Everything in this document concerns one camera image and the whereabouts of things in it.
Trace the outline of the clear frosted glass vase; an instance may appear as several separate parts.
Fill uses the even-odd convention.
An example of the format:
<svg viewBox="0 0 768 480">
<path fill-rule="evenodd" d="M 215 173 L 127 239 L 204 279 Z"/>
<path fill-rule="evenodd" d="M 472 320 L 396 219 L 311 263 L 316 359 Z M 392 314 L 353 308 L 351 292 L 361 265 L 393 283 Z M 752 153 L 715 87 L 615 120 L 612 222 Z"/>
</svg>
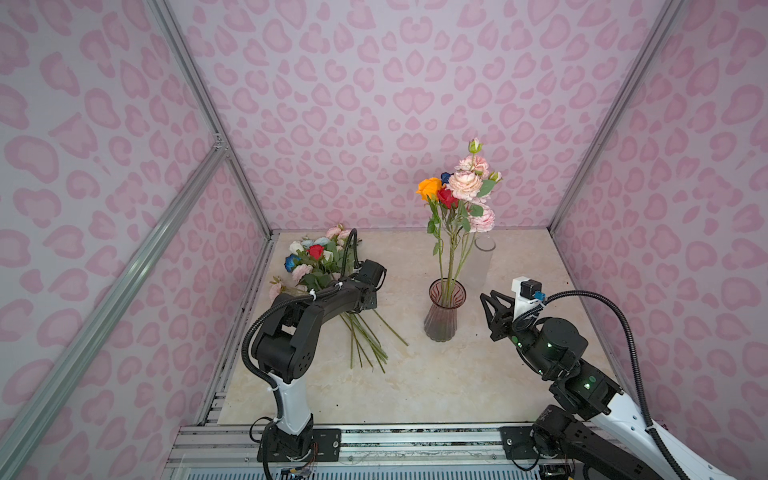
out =
<svg viewBox="0 0 768 480">
<path fill-rule="evenodd" d="M 496 242 L 487 234 L 478 235 L 460 275 L 465 288 L 479 291 L 485 284 L 491 266 Z"/>
</svg>

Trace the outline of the pink ribbed glass vase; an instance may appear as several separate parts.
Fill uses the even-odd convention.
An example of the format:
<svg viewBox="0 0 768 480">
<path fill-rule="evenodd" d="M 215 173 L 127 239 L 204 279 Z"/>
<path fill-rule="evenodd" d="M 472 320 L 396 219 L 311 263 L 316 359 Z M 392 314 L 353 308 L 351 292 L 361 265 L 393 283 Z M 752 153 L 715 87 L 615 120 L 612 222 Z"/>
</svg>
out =
<svg viewBox="0 0 768 480">
<path fill-rule="evenodd" d="M 430 285 L 429 298 L 432 305 L 423 323 L 424 332 L 435 342 L 447 342 L 456 334 L 458 309 L 466 301 L 466 290 L 458 281 L 441 278 Z"/>
</svg>

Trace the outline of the pale pink carnation spray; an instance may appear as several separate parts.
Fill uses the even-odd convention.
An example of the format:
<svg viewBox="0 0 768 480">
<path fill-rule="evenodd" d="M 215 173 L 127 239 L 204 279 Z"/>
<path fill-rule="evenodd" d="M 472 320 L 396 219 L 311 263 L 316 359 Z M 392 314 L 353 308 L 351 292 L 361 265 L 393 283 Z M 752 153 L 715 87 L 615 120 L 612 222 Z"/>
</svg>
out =
<svg viewBox="0 0 768 480">
<path fill-rule="evenodd" d="M 290 279 L 286 280 L 274 276 L 270 281 L 269 299 L 275 300 L 280 294 L 301 296 L 308 290 L 321 290 L 329 287 L 339 279 L 340 274 L 327 262 L 312 259 L 302 259 L 302 264 L 292 273 L 288 273 Z"/>
</svg>

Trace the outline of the orange artificial rose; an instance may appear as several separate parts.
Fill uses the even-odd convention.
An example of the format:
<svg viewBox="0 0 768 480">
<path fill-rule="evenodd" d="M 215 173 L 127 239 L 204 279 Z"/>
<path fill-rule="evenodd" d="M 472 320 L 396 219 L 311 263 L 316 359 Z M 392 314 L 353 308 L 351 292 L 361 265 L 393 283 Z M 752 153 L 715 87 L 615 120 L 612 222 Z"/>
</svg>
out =
<svg viewBox="0 0 768 480">
<path fill-rule="evenodd" d="M 448 242 L 448 210 L 440 200 L 440 192 L 442 190 L 442 180 L 437 177 L 433 177 L 420 182 L 418 185 L 417 193 L 428 205 L 429 211 L 431 213 L 430 219 L 427 223 L 427 233 L 432 235 L 435 239 L 433 254 L 439 257 L 439 286 L 441 290 L 439 303 L 445 306 L 448 303 L 448 297 L 451 288 L 451 281 L 449 277 L 451 274 L 452 264 L 450 260 Z"/>
</svg>

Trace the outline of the small red artificial rose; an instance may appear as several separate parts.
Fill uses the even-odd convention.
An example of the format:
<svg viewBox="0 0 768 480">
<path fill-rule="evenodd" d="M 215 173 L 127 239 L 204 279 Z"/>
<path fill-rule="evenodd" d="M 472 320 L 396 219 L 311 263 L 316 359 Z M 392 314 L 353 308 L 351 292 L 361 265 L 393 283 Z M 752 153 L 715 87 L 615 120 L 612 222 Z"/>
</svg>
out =
<svg viewBox="0 0 768 480">
<path fill-rule="evenodd" d="M 459 200 L 456 199 L 452 191 L 447 185 L 443 185 L 437 193 L 438 201 L 442 209 L 442 226 L 445 234 L 447 235 L 447 251 L 448 251 L 448 269 L 445 274 L 445 281 L 443 283 L 443 299 L 444 306 L 448 306 L 451 302 L 452 295 L 452 276 L 454 268 L 454 251 L 455 251 L 455 216 L 456 209 L 459 205 Z"/>
</svg>

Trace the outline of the pink rosebud spray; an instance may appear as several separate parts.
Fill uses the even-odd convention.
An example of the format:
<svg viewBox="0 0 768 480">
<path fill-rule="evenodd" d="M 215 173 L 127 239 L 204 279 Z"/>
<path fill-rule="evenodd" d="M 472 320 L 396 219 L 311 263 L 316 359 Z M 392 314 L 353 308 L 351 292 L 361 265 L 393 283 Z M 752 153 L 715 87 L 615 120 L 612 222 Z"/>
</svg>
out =
<svg viewBox="0 0 768 480">
<path fill-rule="evenodd" d="M 457 287 L 476 235 L 490 232 L 496 222 L 488 201 L 501 174 L 493 171 L 482 156 L 483 144 L 479 138 L 472 138 L 467 149 L 468 155 L 459 160 L 455 170 L 443 175 L 443 186 L 438 192 L 448 239 L 445 299 Z"/>
</svg>

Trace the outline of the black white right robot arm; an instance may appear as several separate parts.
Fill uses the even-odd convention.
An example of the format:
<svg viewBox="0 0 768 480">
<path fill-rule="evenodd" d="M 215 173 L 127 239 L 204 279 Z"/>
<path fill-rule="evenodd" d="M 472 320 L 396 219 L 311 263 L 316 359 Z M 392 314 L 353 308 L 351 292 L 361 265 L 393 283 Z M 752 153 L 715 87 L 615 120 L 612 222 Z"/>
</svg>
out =
<svg viewBox="0 0 768 480">
<path fill-rule="evenodd" d="M 588 341 L 571 321 L 541 316 L 568 297 L 596 300 L 615 314 L 627 341 L 634 395 L 584 359 Z M 491 339 L 510 340 L 555 399 L 531 427 L 529 443 L 539 455 L 577 460 L 608 479 L 727 478 L 652 418 L 632 331 L 613 301 L 585 290 L 545 296 L 540 282 L 525 277 L 511 295 L 491 291 L 480 301 Z"/>
</svg>

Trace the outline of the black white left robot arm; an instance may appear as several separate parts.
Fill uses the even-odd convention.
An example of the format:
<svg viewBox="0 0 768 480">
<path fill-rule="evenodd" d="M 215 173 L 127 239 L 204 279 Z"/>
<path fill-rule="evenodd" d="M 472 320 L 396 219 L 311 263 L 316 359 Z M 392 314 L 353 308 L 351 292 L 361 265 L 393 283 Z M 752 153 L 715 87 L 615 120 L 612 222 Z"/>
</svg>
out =
<svg viewBox="0 0 768 480">
<path fill-rule="evenodd" d="M 259 440 L 263 462 L 303 461 L 314 452 L 314 418 L 304 376 L 315 358 L 321 329 L 343 313 L 374 309 L 385 278 L 384 266 L 366 260 L 325 289 L 279 295 L 246 332 L 241 360 L 268 384 L 277 407 Z"/>
</svg>

